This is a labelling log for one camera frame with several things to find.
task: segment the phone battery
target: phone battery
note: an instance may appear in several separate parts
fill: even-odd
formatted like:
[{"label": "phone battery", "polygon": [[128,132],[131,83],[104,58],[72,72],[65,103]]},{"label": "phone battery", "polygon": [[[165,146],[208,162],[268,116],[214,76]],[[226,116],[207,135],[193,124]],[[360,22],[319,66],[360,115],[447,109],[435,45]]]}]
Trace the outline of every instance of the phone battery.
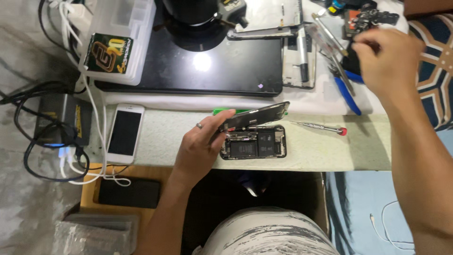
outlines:
[{"label": "phone battery", "polygon": [[275,156],[275,133],[261,132],[258,134],[258,156]]},{"label": "phone battery", "polygon": [[230,150],[232,157],[256,157],[256,141],[231,142]]}]

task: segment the white cloth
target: white cloth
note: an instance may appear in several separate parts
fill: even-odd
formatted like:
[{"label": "white cloth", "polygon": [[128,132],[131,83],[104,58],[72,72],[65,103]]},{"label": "white cloth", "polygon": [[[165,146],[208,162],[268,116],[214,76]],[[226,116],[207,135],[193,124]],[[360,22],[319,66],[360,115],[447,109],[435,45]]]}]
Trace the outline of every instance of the white cloth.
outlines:
[{"label": "white cloth", "polygon": [[192,255],[339,255],[307,216],[275,207],[240,210]]},{"label": "white cloth", "polygon": [[[403,16],[403,5],[394,0],[375,0],[378,9],[398,13],[400,19],[396,26],[382,25],[383,28],[395,27],[403,32],[408,31],[408,24]],[[304,19],[312,22],[311,14],[317,13],[321,6],[310,0],[302,0]],[[323,22],[330,28],[337,39],[341,39],[341,26],[344,24],[340,17],[323,17]],[[340,40],[343,46],[347,41]],[[354,100],[363,114],[385,113],[377,97],[366,86],[352,84],[356,92]],[[256,109],[267,105],[290,101],[290,113],[318,115],[354,114],[341,96],[333,76],[328,70],[325,58],[317,55],[316,83],[312,90],[299,88],[283,88],[283,92],[275,98],[254,98],[239,96],[212,95],[171,95],[171,94],[142,94],[142,93],[106,93],[107,104],[135,103],[149,108],[172,110],[208,110],[215,108]]]}]

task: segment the opened smartphone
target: opened smartphone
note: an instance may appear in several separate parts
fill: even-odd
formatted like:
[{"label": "opened smartphone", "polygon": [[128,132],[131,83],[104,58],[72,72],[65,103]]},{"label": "opened smartphone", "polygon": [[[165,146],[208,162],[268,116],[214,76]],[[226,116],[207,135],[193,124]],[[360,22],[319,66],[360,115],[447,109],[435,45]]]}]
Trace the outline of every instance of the opened smartphone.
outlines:
[{"label": "opened smartphone", "polygon": [[108,162],[132,164],[144,112],[145,108],[141,105],[118,104],[107,147]]},{"label": "opened smartphone", "polygon": [[281,158],[286,157],[286,134],[284,127],[257,126],[281,120],[288,110],[289,102],[238,113],[227,119],[219,131],[228,131],[220,150],[225,160]]}]

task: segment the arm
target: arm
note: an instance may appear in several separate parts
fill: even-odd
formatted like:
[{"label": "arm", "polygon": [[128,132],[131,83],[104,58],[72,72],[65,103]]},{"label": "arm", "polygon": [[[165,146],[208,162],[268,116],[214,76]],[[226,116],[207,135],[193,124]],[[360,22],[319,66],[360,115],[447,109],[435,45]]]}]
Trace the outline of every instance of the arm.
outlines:
[{"label": "arm", "polygon": [[[392,130],[392,176],[417,254],[453,253],[453,158],[422,106],[415,77],[423,44],[394,29],[355,38],[362,76]],[[376,55],[368,44],[378,43]]]},{"label": "arm", "polygon": [[179,255],[184,215],[192,188],[211,170],[225,134],[210,143],[218,127],[231,118],[235,110],[222,111],[200,122],[187,132],[176,156],[176,162],[159,204],[149,221],[145,236],[139,240],[135,255]]}]

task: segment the person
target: person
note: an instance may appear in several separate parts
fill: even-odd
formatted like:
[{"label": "person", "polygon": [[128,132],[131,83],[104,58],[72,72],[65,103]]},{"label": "person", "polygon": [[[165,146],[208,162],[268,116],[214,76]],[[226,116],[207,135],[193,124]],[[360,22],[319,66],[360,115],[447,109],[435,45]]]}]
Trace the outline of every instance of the person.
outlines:
[{"label": "person", "polygon": [[[379,98],[391,124],[392,176],[415,252],[453,254],[453,158],[433,130],[416,90],[424,44],[395,29],[373,29],[355,37],[367,87]],[[369,46],[379,44],[378,53]],[[136,255],[179,255],[184,213],[192,188],[211,170],[225,134],[209,143],[235,114],[220,112],[183,137],[173,171],[139,242]],[[337,250],[306,216],[280,208],[242,210],[223,221],[194,254],[314,254]]]}]

